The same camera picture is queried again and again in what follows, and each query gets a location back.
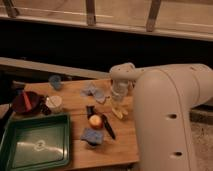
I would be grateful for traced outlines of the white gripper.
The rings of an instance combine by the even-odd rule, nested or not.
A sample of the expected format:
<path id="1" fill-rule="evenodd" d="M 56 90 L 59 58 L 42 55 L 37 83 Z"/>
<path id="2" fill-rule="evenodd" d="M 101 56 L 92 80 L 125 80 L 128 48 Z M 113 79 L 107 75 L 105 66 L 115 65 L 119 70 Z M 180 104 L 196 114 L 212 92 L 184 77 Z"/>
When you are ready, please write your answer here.
<path id="1" fill-rule="evenodd" d="M 114 80 L 111 87 L 111 97 L 116 102 L 122 102 L 128 93 L 129 83 L 123 80 Z"/>

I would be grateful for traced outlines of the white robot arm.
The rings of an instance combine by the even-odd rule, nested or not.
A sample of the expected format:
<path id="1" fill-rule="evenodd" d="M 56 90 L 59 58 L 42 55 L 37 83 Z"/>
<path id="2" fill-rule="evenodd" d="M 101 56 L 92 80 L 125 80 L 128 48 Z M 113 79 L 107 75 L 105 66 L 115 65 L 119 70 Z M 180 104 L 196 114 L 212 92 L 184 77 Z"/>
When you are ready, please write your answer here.
<path id="1" fill-rule="evenodd" d="M 197 171 L 189 112 L 213 101 L 213 69 L 204 64 L 110 69 L 112 90 L 134 82 L 133 115 L 142 171 Z"/>

